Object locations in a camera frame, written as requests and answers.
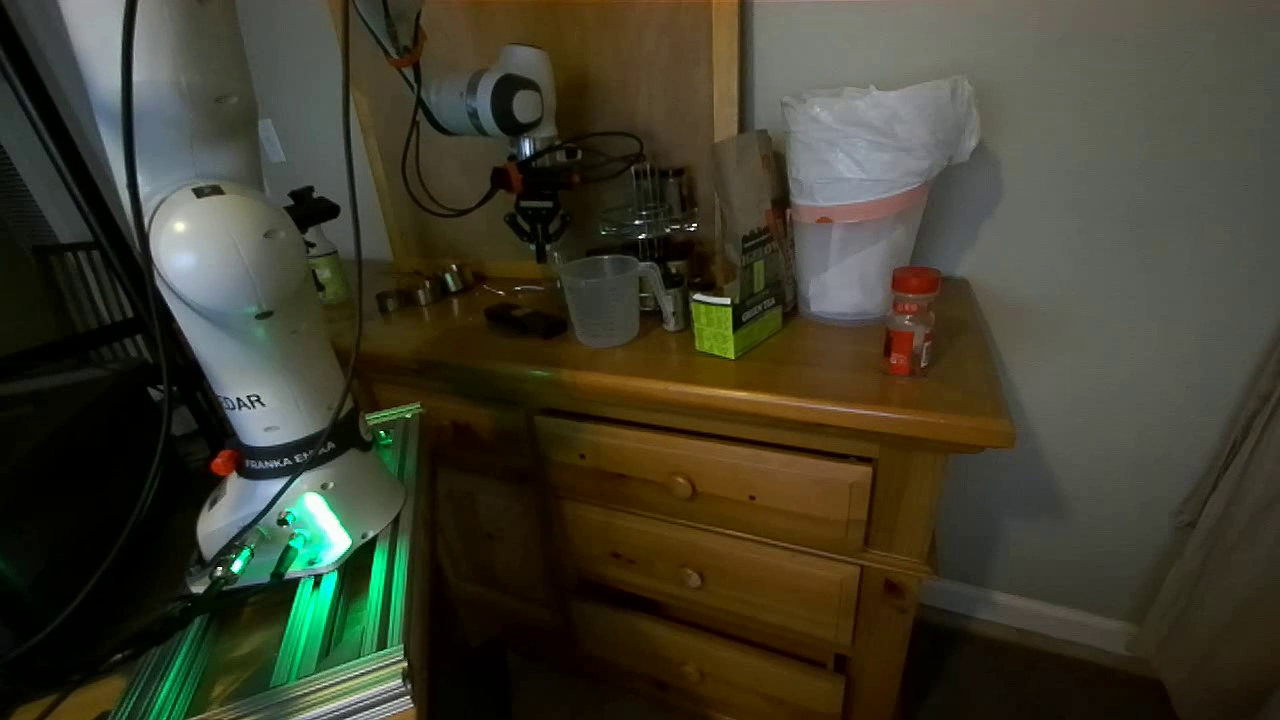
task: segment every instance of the bottle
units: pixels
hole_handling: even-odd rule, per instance
[[[328,236],[320,228],[312,228],[304,236],[304,244],[308,244],[308,260],[312,260],[316,296],[324,304],[344,304],[348,300],[344,260],[336,256],[336,248],[328,244]]]
[[[884,328],[884,372],[920,376],[932,360],[936,296],[944,276],[924,264],[892,272],[888,328]]]

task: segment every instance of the black wire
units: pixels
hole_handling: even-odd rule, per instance
[[[344,112],[344,176],[348,176],[348,208],[352,208],[352,260],[356,260],[356,336],[348,352],[348,372],[344,372],[344,392],[332,408],[328,432],[344,416],[344,404],[352,400],[356,388],[356,368],[360,368],[360,344],[364,344],[364,228],[360,228],[360,192],[356,192],[356,152],[352,152],[352,0],[344,0],[344,20],[340,20],[340,112]]]
[[[428,212],[436,220],[460,220],[460,216],[480,212],[496,196],[496,184],[488,184],[472,204],[444,204],[432,192],[432,184],[424,176],[424,148],[420,148],[424,116],[428,116],[428,108],[420,100],[424,96],[424,72],[420,72],[420,64],[412,64],[400,76],[408,76],[408,92],[412,92],[408,128],[404,128],[404,140],[400,140],[400,188],[404,188],[404,196],[412,200],[412,208],[420,208],[420,212]]]
[[[400,188],[404,196],[412,200],[412,208],[436,216],[436,220],[460,220],[460,216],[472,216],[480,212],[492,196],[496,196],[496,184],[484,188],[480,200],[472,204],[444,204],[428,176],[424,176],[424,152],[420,152],[420,136],[424,136],[424,116],[420,116],[420,104],[408,108],[408,128],[404,128],[404,144],[400,144]]]
[[[536,148],[520,168],[564,172],[564,184],[604,184],[624,176],[644,160],[644,140],[636,132],[580,132],[548,148]]]
[[[164,644],[172,632],[188,628],[196,616],[216,612],[232,604],[236,596],[220,600],[196,600],[196,596],[176,596],[168,608],[156,612],[140,632],[132,632],[124,644],[108,648],[96,668],[84,668],[76,680],[68,680],[36,720],[48,720],[68,696],[76,696],[88,680],[108,676],[132,660],[140,660],[148,648]]]
[[[408,52],[408,44],[400,44],[400,36],[396,36],[392,0],[384,0],[384,24],[388,24],[388,36],[392,36],[392,48]]]
[[[136,0],[124,0],[124,28],[120,28],[120,128],[124,128],[124,176],[128,176],[128,216],[136,224],[136,240],[140,240],[140,256],[144,256],[144,312],[148,312],[148,332],[156,344],[156,368],[160,368],[160,428],[156,428],[156,444],[152,444],[152,460],[148,460],[148,480],[124,520],[124,528],[116,532],[116,540],[108,544],[108,556],[92,568],[92,576],[84,580],[84,588],[36,632],[28,636],[20,648],[4,652],[0,664],[12,664],[16,656],[32,652],[40,640],[48,640],[56,628],[68,624],[68,616],[88,600],[88,592],[108,576],[108,568],[116,564],[120,548],[128,544],[128,536],[136,532],[136,524],[144,520],[144,512],[156,500],[160,488],[160,472],[164,472],[164,452],[168,452],[168,424],[172,424],[172,376],[168,376],[168,348],[164,348],[164,324],[160,324],[160,300],[156,300],[156,276],[152,276],[152,244],[148,244],[148,228],[144,228],[144,204],[140,204],[140,184],[136,184],[136,120],[132,120],[132,44],[136,44]]]
[[[372,40],[384,56],[400,56],[400,52],[408,52],[408,48],[420,40],[420,24],[412,24],[412,44],[400,44],[400,36],[396,36],[396,44],[384,44],[360,4],[356,4],[356,16],[360,16],[368,40]]]

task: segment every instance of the dresser drawer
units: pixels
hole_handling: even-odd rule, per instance
[[[844,708],[844,676],[724,636],[604,604],[572,604],[588,656],[652,680],[704,716],[812,716]]]
[[[852,564],[592,504],[560,504],[560,520],[568,564],[584,580],[796,656],[820,660],[852,644],[860,580]]]
[[[856,552],[872,464],[764,444],[536,416],[560,496],[628,504],[772,540]]]

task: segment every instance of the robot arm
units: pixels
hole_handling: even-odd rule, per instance
[[[60,0],[92,128],[132,208],[124,104],[136,132],[136,236],[208,388],[236,432],[236,468],[196,520],[192,588],[252,588],[344,564],[404,504],[360,440],[348,376],[296,220],[264,200],[256,104],[236,4]]]
[[[356,0],[356,12],[436,132],[504,136],[512,140],[512,160],[528,160],[556,140],[556,76],[540,48],[508,44],[492,68],[424,76],[424,16],[416,0]]]

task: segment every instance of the small red jar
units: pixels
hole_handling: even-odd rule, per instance
[[[924,264],[892,272],[888,328],[884,328],[884,372],[920,376],[932,352],[936,296],[944,276]]]

